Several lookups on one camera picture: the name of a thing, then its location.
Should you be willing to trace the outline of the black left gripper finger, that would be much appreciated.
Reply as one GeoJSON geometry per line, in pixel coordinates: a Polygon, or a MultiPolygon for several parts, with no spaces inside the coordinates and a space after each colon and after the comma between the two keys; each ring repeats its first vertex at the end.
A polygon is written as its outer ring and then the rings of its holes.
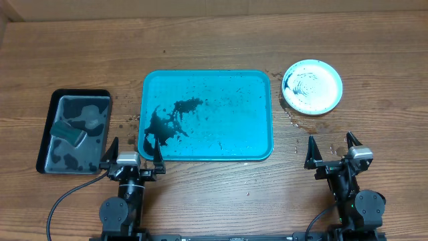
{"type": "Polygon", "coordinates": [[[115,163],[118,158],[119,139],[115,137],[109,149],[101,158],[101,163],[115,163]]]}
{"type": "Polygon", "coordinates": [[[161,154],[159,139],[156,139],[154,146],[153,164],[155,169],[164,169],[165,162],[161,154]]]}

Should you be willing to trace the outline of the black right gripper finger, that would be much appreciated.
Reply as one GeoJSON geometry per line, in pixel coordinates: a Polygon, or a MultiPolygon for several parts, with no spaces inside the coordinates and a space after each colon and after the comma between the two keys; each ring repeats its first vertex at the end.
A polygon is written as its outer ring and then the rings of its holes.
{"type": "Polygon", "coordinates": [[[319,148],[316,144],[315,138],[313,135],[310,135],[308,138],[308,152],[306,155],[306,161],[321,161],[322,156],[320,154],[319,148]]]}
{"type": "Polygon", "coordinates": [[[346,134],[346,142],[347,142],[348,148],[362,145],[362,143],[353,135],[351,131],[348,131],[346,134]]]}

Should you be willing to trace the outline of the green yellow sponge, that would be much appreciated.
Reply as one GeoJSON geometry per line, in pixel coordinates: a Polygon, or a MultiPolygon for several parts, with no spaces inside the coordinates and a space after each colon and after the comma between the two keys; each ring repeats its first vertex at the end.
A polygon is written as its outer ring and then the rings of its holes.
{"type": "Polygon", "coordinates": [[[62,120],[55,122],[49,133],[53,137],[67,141],[73,147],[78,147],[87,135],[86,131],[74,128],[62,120]]]}

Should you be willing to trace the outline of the light blue plate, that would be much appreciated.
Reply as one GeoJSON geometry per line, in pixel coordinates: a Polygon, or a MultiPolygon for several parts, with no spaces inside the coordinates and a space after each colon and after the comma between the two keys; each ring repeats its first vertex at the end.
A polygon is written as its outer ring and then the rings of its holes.
{"type": "Polygon", "coordinates": [[[306,115],[323,115],[342,98],[338,72],[320,60],[301,60],[291,65],[282,80],[282,96],[291,108],[306,115]]]}

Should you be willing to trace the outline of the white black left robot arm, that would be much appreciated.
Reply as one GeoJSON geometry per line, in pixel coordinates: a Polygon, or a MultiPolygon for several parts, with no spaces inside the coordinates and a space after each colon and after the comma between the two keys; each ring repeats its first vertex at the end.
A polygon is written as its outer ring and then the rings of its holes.
{"type": "Polygon", "coordinates": [[[150,241],[153,238],[147,229],[140,227],[140,221],[144,184],[156,181],[158,175],[166,173],[160,144],[155,142],[152,169],[140,167],[141,161],[137,152],[120,153],[118,149],[116,137],[99,163],[99,168],[106,170],[106,176],[119,183],[118,195],[106,199],[100,206],[102,233],[99,239],[150,241]]]}

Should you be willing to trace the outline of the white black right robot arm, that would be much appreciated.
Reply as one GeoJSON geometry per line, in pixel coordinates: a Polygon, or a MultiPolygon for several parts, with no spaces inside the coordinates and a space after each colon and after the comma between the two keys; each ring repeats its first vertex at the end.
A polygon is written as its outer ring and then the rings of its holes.
{"type": "Polygon", "coordinates": [[[305,169],[314,169],[316,180],[325,179],[334,196],[334,204],[318,214],[304,232],[304,240],[386,240],[377,232],[383,224],[385,197],[373,190],[361,190],[356,176],[366,171],[373,161],[373,152],[351,132],[346,134],[348,152],[338,161],[324,161],[315,138],[308,138],[305,169]],[[325,232],[312,232],[314,224],[332,210],[338,211],[340,222],[329,225],[325,232]]]}

